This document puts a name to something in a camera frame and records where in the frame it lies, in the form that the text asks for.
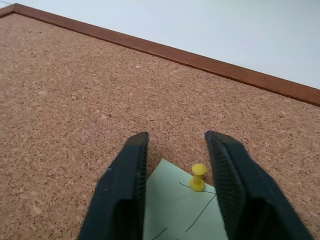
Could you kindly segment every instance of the push pin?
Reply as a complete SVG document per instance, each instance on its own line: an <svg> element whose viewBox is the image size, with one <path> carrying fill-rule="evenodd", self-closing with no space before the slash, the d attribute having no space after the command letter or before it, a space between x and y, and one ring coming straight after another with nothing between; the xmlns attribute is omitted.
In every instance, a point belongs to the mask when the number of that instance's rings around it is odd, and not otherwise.
<svg viewBox="0 0 320 240"><path fill-rule="evenodd" d="M207 172L207 168L202 163L196 163L192 167L192 172L194 173L194 176L190 179L189 186L193 191L201 192L205 189L205 182L201 177Z"/></svg>

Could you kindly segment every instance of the cork surface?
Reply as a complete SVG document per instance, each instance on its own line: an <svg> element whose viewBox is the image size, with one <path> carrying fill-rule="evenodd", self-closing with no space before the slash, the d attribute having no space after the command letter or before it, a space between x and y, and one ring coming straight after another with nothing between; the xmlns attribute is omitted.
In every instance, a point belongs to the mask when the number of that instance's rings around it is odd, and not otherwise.
<svg viewBox="0 0 320 240"><path fill-rule="evenodd" d="M97 180L140 131L150 133L149 174L161 158L210 169L205 130L241 141L320 239L319 107L20 15L0 19L0 239L76 239Z"/></svg>

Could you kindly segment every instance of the push pin head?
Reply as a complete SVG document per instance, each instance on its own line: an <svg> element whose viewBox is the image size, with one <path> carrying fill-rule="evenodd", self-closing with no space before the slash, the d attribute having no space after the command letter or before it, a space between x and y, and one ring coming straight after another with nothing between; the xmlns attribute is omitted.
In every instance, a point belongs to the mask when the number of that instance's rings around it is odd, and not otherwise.
<svg viewBox="0 0 320 240"><path fill-rule="evenodd" d="M201 192L205 189L205 182L201 179L202 175L207 172L207 168L202 163L193 165L192 172L194 173L193 178L189 181L189 186L192 190Z"/></svg>

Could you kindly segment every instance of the wooden frame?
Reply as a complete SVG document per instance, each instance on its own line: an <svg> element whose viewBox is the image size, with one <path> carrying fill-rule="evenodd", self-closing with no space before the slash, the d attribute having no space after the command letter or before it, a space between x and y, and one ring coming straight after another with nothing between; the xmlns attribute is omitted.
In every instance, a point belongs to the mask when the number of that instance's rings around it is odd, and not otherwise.
<svg viewBox="0 0 320 240"><path fill-rule="evenodd" d="M55 15L21 4L13 4L0 9L0 18L19 14L48 24L52 24L100 40L151 54L185 66L199 69L240 83L280 94L292 99L320 106L320 90L296 82L271 76L230 63L183 51L138 37L126 35L67 17Z"/></svg>

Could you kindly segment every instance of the light green paper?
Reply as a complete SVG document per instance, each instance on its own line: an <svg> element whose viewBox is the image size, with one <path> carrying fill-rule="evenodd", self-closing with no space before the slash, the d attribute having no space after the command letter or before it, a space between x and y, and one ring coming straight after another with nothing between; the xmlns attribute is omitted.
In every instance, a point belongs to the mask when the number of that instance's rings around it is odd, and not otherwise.
<svg viewBox="0 0 320 240"><path fill-rule="evenodd" d="M187 187L191 178L182 169L161 160L146 182L143 240L228 240L216 189L206 184L207 192L195 192Z"/></svg>

